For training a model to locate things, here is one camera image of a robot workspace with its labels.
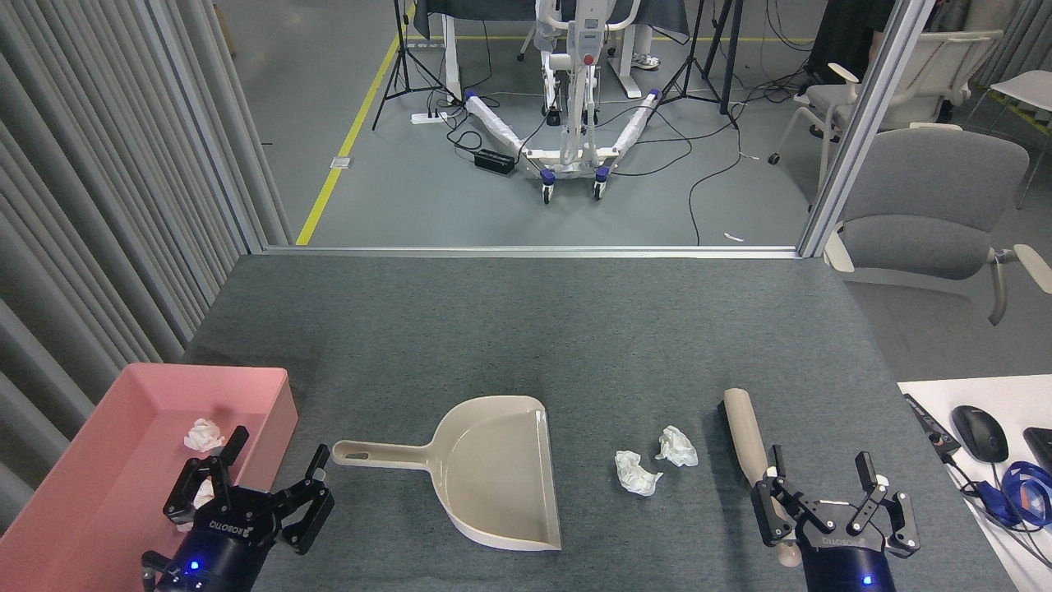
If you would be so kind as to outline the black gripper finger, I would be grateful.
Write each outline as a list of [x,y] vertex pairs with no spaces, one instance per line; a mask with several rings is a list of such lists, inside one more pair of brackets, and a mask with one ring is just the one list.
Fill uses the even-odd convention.
[[824,534],[832,533],[832,518],[820,510],[820,501],[808,498],[785,475],[784,455],[777,443],[771,447],[774,465],[750,492],[758,518],[760,536],[767,547],[775,547],[793,532],[794,525],[811,522]]
[[243,449],[249,433],[244,426],[237,426],[232,431],[232,436],[227,438],[222,450],[206,460],[196,457],[185,461],[181,473],[177,476],[176,483],[164,503],[163,513],[174,524],[186,524],[194,520],[196,508],[194,499],[198,494],[201,483],[206,477],[211,478],[214,501],[220,502],[220,510],[225,513],[232,506],[230,501],[230,488],[232,479],[229,475],[229,467],[238,458]]
[[[324,469],[328,460],[330,460],[330,447],[320,443],[303,479],[298,479],[292,486],[271,494],[271,510],[278,520],[279,532],[297,555],[305,555],[311,550],[316,536],[335,508],[332,493],[325,483]],[[282,526],[281,520],[305,505],[307,510],[301,520]]]
[[891,546],[892,554],[909,557],[920,548],[912,498],[906,492],[889,493],[889,483],[882,481],[876,473],[869,452],[861,451],[854,458],[854,465],[865,497],[856,513],[847,520],[847,532],[861,537],[876,510],[884,508],[891,522],[892,534],[884,537],[883,548]]

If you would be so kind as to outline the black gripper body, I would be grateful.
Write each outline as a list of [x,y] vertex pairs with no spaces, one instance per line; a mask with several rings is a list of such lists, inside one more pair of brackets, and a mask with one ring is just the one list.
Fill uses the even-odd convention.
[[895,591],[886,539],[871,518],[878,506],[807,502],[797,520],[801,562],[809,591]]
[[249,591],[279,534],[274,496],[232,487],[196,509],[193,528],[160,571],[159,591]]

